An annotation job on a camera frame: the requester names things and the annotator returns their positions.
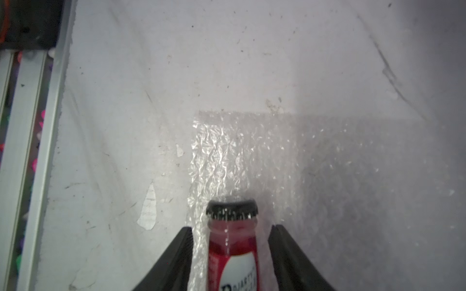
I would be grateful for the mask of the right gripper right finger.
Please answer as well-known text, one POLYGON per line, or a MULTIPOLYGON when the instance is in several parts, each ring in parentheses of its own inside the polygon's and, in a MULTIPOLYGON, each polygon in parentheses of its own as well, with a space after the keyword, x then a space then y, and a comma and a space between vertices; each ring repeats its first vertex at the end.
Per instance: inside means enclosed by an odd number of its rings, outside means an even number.
POLYGON ((272 226, 268 244, 280 291, 335 291, 283 225, 272 226))

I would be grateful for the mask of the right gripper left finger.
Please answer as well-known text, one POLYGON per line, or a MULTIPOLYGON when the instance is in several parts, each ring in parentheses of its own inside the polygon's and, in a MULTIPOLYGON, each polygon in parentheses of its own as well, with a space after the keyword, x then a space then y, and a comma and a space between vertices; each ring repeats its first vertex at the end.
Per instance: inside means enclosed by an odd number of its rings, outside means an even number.
POLYGON ((194 239, 190 227, 182 227, 134 291, 187 291, 194 239))

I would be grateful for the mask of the red glass bottle black cap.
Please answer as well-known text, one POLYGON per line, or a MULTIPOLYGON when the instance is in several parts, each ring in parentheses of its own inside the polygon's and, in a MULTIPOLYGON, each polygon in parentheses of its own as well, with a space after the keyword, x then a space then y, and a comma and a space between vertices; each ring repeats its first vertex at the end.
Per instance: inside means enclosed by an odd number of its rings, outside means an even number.
POLYGON ((260 290, 257 215, 258 206, 253 199, 208 203, 207 290, 260 290))

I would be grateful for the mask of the clear bubble wrap sheet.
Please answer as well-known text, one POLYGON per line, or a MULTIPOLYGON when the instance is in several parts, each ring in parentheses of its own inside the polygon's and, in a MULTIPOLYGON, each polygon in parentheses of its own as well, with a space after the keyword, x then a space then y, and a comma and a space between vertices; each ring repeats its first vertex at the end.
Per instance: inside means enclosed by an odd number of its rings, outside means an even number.
POLYGON ((207 203, 254 199, 261 288, 284 225, 339 291, 466 288, 466 146, 424 120, 200 112, 187 222, 207 287, 207 203))

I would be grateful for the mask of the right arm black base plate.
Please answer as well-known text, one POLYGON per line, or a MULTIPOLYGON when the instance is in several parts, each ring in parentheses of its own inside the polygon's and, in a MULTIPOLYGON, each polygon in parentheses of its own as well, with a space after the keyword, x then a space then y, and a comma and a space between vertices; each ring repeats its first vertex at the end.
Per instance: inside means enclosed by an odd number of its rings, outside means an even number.
POLYGON ((1 49, 55 47, 66 3, 64 0, 1 0, 1 49))

